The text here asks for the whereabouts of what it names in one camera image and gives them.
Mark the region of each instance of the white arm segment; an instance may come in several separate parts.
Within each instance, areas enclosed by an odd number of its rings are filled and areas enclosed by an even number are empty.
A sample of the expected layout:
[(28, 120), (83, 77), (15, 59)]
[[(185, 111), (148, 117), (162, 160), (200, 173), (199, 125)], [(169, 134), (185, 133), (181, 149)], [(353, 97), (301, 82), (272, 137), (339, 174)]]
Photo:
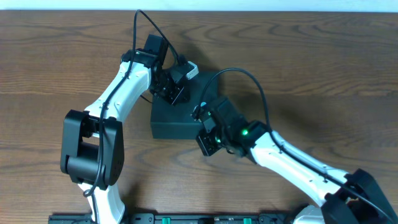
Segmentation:
[[(120, 64), (119, 72), (114, 80), (107, 87), (104, 93), (92, 105), (89, 105), (85, 111), (89, 111), (92, 116), (96, 116), (97, 118), (100, 117), (102, 104), (114, 87), (124, 77), (129, 63), (130, 62), (122, 62)], [(104, 119), (114, 117), (116, 120), (124, 123), (124, 120), (126, 120), (127, 115), (130, 113), (132, 106), (134, 106), (139, 96), (149, 88), (150, 78), (150, 69), (146, 68), (141, 63), (134, 62), (129, 78), (124, 81), (111, 98), (108, 109), (105, 111)]]
[[(295, 157), (300, 158), (312, 167), (327, 172), (330, 176), (345, 183), (347, 180), (344, 175), (346, 171), (330, 167), (308, 154), (297, 149), (293, 145), (286, 142), (276, 131), (273, 131), (276, 141), (283, 145), (287, 151)], [(279, 148), (272, 141), (270, 134), (263, 134), (257, 141), (256, 146), (251, 149), (254, 160), (263, 167), (273, 170), (282, 177), (290, 181), (300, 190), (304, 191), (310, 198), (321, 207), (325, 202), (327, 193), (334, 194), (340, 188), (338, 185), (327, 181), (311, 169), (301, 165), (296, 160), (288, 156), (286, 153), (280, 152)]]
[[(129, 62), (123, 62), (120, 64), (119, 72), (111, 84), (92, 105), (89, 105), (85, 109), (85, 111), (90, 112), (89, 115), (96, 116), (97, 118), (100, 117), (104, 101), (112, 92), (114, 87), (124, 77), (128, 66)], [(134, 62), (129, 77), (123, 82), (111, 98), (108, 109), (105, 111), (104, 119), (114, 117), (116, 120), (124, 123), (124, 120), (126, 120), (139, 96), (149, 88), (150, 79), (150, 69), (146, 68), (141, 63)], [(99, 137), (98, 133), (93, 133), (93, 136)], [(83, 183), (78, 185), (83, 191), (91, 188), (90, 184)], [(119, 196), (118, 183), (108, 186), (106, 190), (95, 188), (94, 195), (99, 217), (98, 223), (119, 223), (122, 220), (125, 208)], [(88, 203), (90, 203), (91, 211), (94, 212), (91, 197), (88, 197), (87, 199)]]
[[(83, 191), (88, 190), (92, 187), (92, 185), (86, 183), (78, 185)], [(108, 186), (106, 190), (95, 188), (94, 196), (95, 196), (96, 209), (99, 220), (98, 223), (107, 223), (107, 224), (120, 223), (123, 217), (125, 207), (119, 196), (118, 183), (112, 186)], [(91, 219), (94, 222), (96, 222), (93, 210), (93, 201), (91, 199), (91, 196), (87, 197), (87, 199), (88, 203), (90, 203), (91, 211), (93, 211)]]

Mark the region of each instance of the black box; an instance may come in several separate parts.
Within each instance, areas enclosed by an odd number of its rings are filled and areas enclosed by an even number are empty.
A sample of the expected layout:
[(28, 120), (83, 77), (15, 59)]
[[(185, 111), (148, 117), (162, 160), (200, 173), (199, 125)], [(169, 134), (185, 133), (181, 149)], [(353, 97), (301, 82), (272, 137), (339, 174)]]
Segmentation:
[[(200, 95), (208, 80), (217, 72), (200, 72), (189, 80), (190, 100), (175, 106), (161, 98), (154, 98), (150, 114), (150, 128), (155, 139), (195, 139), (203, 125), (191, 117), (199, 102)], [(214, 79), (206, 91), (204, 102), (218, 97), (218, 78)]]

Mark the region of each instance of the table surface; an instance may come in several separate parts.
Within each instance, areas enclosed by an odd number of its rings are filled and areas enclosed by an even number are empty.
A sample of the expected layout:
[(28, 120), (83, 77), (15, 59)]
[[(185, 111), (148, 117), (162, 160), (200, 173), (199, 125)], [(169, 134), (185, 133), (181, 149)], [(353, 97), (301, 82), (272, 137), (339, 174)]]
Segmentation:
[[(200, 70), (241, 67), (259, 79), (273, 128), (327, 164), (371, 173), (398, 210), (398, 14), (148, 12)], [(89, 212), (60, 171), (63, 118), (109, 85), (132, 40), (131, 11), (0, 12), (0, 223)], [(143, 17), (137, 46), (155, 29)], [(244, 75), (220, 81), (249, 120), (264, 120)], [(153, 139), (150, 104), (124, 124), (119, 190), (130, 210), (291, 210), (310, 199), (270, 170), (196, 142)]]

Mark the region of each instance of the black bracket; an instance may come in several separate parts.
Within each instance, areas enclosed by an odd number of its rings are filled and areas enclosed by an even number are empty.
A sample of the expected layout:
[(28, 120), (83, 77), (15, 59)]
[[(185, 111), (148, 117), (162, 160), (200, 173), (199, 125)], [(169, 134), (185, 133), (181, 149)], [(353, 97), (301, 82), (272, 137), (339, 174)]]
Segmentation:
[(225, 96), (196, 108), (192, 114), (203, 124), (196, 140), (204, 156), (211, 156), (222, 147), (233, 151), (239, 157), (251, 157), (250, 148), (266, 131), (260, 121), (248, 122)]
[[(356, 189), (361, 196), (386, 212), (394, 223), (398, 222), (394, 209), (370, 174), (358, 169), (354, 174), (347, 174), (345, 177), (347, 179), (345, 185)], [(321, 210), (327, 224), (390, 223), (376, 209), (362, 200), (355, 200), (355, 196), (349, 195), (343, 189), (339, 189), (335, 194), (327, 194), (325, 199), (326, 203), (322, 205)]]
[[(83, 141), (98, 133), (99, 119), (85, 112), (70, 110), (63, 122), (61, 171), (69, 174), (72, 182), (92, 184), (98, 169), (99, 146)], [(104, 156), (101, 190), (114, 185), (124, 163), (123, 124), (109, 118), (104, 119)]]
[(189, 91), (185, 88), (185, 75), (193, 70), (182, 56), (180, 60), (184, 64), (173, 65), (170, 69), (162, 69), (169, 43), (163, 38), (149, 34), (143, 49), (135, 52), (128, 50), (121, 57), (121, 62), (129, 62), (131, 54), (135, 54), (134, 62), (141, 63), (151, 69), (151, 81), (149, 91), (163, 98), (168, 104), (176, 105), (186, 103), (190, 99)]

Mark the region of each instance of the black joint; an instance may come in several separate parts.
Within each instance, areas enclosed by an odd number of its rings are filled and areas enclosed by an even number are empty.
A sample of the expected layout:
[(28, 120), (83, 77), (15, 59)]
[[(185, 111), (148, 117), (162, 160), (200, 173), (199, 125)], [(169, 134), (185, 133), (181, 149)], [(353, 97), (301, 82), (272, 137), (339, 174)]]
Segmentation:
[[(61, 171), (69, 174), (72, 182), (93, 184), (98, 170), (99, 146), (83, 141), (99, 132), (99, 118), (71, 110), (63, 123)], [(102, 178), (98, 187), (106, 189), (116, 183), (124, 163), (122, 122), (104, 119), (107, 137), (103, 144)]]
[[(354, 174), (345, 175), (345, 177), (347, 178), (345, 186), (355, 186), (353, 191), (363, 195), (383, 210), (392, 218), (393, 223), (398, 221), (394, 209), (370, 174), (358, 169)], [(326, 195), (326, 202), (321, 206), (325, 223), (389, 223), (385, 216), (361, 199), (350, 200), (346, 203), (348, 198), (355, 199), (356, 197), (345, 189)]]
[(163, 65), (168, 47), (169, 44), (163, 37), (149, 34), (144, 49), (137, 49), (135, 52), (134, 62), (144, 64), (147, 68), (151, 68), (156, 62)]
[(132, 52), (132, 50), (129, 49), (126, 53), (122, 54), (122, 56), (120, 58), (120, 63), (129, 62), (131, 60), (131, 52)]
[(192, 117), (203, 123), (197, 142), (205, 156), (227, 147), (238, 157), (247, 156), (254, 161), (250, 148), (267, 131), (266, 125), (260, 121), (248, 123), (227, 97), (206, 104), (203, 110), (197, 106)]

